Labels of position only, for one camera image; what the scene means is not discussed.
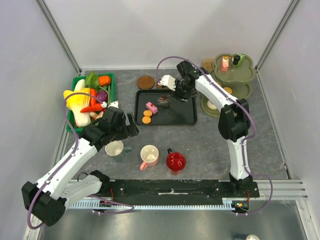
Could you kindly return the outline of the metal tongs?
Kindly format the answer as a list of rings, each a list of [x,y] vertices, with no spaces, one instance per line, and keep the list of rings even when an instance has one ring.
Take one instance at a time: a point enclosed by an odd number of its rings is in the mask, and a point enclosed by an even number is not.
[[[170,98],[170,103],[174,103],[174,102],[180,102],[180,103],[186,103],[188,100],[187,99],[176,99],[176,98]]]

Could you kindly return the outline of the chocolate layer cake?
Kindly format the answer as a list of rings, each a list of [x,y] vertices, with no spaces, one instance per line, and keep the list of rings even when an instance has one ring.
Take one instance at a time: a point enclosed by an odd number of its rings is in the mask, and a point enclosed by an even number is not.
[[[167,95],[162,95],[157,99],[156,105],[160,107],[168,107],[170,101],[171,99]]]

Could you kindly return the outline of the pink cake with cherry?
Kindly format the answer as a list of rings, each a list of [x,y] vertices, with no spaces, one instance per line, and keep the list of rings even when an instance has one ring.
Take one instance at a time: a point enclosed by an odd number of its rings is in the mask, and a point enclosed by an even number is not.
[[[158,112],[158,108],[151,102],[146,103],[146,108],[152,112],[152,114],[156,114]]]

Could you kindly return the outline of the white chocolate donut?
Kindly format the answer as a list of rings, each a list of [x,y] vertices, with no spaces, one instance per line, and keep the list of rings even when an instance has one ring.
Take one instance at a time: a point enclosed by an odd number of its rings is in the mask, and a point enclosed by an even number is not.
[[[208,100],[206,104],[207,104],[207,107],[211,110],[217,109],[217,107],[210,100]]]

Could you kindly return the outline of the pink striped cake slice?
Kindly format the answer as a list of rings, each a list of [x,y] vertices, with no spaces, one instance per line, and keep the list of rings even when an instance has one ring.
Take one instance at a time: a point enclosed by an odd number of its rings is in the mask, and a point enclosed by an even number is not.
[[[224,55],[221,59],[221,71],[227,72],[229,69],[229,57]]]

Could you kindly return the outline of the green white cake slice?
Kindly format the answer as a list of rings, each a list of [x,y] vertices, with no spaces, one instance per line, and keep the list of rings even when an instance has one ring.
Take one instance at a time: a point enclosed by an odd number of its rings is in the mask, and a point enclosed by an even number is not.
[[[235,57],[234,60],[237,60],[237,64],[236,67],[240,67],[240,65],[242,64],[243,60],[245,59],[245,55],[242,53],[238,53]]]

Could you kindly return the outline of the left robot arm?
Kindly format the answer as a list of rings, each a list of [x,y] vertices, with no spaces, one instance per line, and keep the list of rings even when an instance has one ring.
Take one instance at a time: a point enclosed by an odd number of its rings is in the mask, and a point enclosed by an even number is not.
[[[85,126],[80,134],[76,134],[70,150],[47,174],[35,183],[28,181],[22,186],[29,228],[37,229],[31,223],[32,216],[50,227],[62,218],[66,209],[84,197],[106,196],[110,192],[110,179],[98,170],[77,183],[69,184],[69,181],[104,146],[135,137],[138,133],[132,113],[124,113],[114,106],[107,107],[101,118]]]

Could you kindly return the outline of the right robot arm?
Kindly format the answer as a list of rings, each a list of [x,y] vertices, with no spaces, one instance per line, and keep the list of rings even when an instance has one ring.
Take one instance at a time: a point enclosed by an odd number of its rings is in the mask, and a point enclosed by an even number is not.
[[[218,130],[226,140],[230,156],[229,191],[242,196],[252,185],[247,156],[247,139],[251,127],[249,103],[227,93],[204,69],[184,60],[177,66],[181,79],[176,79],[172,96],[178,100],[191,97],[194,90],[210,100],[219,111]]]

